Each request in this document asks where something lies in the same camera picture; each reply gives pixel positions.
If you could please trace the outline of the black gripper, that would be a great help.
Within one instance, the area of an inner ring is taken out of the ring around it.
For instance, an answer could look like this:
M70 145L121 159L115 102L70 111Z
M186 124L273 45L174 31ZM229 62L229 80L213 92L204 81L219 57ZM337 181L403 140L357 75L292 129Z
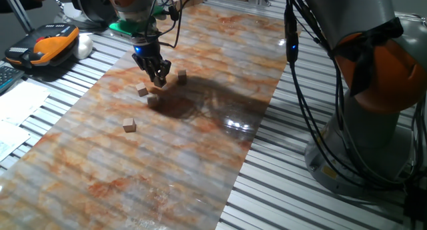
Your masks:
M133 44L134 54L132 55L133 60L137 66L145 71L150 78L151 82L155 79L154 65L159 65L157 70L157 76L160 79L165 79L171 69L171 62L165 59L161 59L160 44L158 40L152 41L151 43Z

